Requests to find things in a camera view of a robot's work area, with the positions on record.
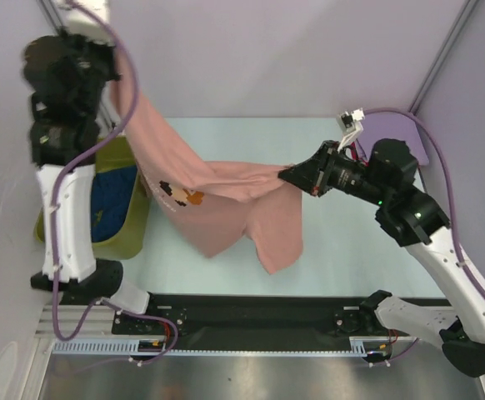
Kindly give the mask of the pink printed t shirt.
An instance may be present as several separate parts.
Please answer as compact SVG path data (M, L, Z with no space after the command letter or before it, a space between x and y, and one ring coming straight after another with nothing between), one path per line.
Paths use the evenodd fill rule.
M302 193L281 167L204 161L143 95L125 137L144 184L183 237L212 258L248 237L268 273L303 252Z

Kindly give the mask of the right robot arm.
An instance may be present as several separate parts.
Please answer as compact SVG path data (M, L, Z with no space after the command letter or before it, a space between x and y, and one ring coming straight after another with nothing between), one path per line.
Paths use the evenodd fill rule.
M485 375L485 282L454 243L450 218L415 186L417 169L418 160L404 141L384 138L373 146L368 162L351 159L338 142L325 141L309 159L278 176L314 197L337 189L377 206L380 228L423 265L453 311L437 313L379 290L361 305L362 328L419 338L441 349L458 371L478 378Z

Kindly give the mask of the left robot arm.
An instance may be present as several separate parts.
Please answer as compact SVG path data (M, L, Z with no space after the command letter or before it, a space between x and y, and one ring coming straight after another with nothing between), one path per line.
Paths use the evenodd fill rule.
M96 154L126 127L138 105L138 79L121 122L100 139L97 122L106 84L117 81L115 52L122 48L109 26L106 1L61 1L67 21L58 33L30 42L22 75L33 90L31 159L42 195L45 258L30 278L33 289L107 299L131 312L142 333L154 331L159 311L149 295L128 282L118 261L99 259L91 240L91 192Z

